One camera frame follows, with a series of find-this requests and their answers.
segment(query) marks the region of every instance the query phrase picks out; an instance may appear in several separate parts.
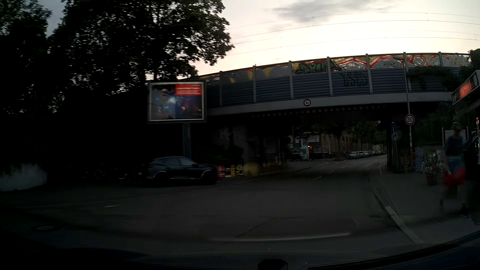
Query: speed limit sign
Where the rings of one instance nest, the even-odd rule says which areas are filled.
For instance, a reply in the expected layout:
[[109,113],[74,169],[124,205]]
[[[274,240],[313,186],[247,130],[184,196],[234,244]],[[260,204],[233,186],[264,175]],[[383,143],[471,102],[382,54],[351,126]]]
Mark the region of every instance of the speed limit sign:
[[413,125],[415,123],[415,117],[412,114],[407,114],[405,116],[405,123],[407,123],[407,125]]

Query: sky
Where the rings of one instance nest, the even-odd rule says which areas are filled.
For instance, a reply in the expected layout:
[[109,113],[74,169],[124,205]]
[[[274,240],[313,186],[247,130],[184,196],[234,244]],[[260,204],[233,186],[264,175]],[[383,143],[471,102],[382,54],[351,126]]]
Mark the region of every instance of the sky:
[[[53,11],[64,3],[39,0]],[[368,53],[459,52],[480,48],[478,0],[223,0],[235,49],[200,75],[274,63]]]

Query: red bag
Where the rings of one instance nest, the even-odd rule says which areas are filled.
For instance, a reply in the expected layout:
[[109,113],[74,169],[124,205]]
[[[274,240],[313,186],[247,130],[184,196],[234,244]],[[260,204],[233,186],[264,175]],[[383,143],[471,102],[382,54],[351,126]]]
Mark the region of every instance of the red bag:
[[448,172],[445,172],[444,184],[445,185],[465,184],[465,168],[458,169],[456,172],[453,172],[452,174],[448,174]]

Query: street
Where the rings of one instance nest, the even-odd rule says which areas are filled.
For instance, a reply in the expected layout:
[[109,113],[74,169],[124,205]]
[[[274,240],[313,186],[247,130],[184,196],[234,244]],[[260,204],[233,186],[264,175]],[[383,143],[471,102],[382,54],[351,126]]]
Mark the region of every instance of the street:
[[31,226],[46,221],[4,213],[10,217],[5,219],[6,229],[57,247],[116,248],[145,254],[379,253],[413,244],[370,185],[369,170],[378,170],[382,162],[386,156],[295,161],[288,172],[224,178],[216,185],[84,184],[4,193],[0,201],[52,222],[65,222],[61,229],[33,233]]

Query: billboard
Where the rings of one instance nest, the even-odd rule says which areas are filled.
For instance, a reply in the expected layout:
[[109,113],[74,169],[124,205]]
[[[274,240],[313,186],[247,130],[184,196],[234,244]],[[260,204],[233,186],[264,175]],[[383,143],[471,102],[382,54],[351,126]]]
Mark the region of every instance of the billboard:
[[205,121],[203,82],[149,83],[148,122]]

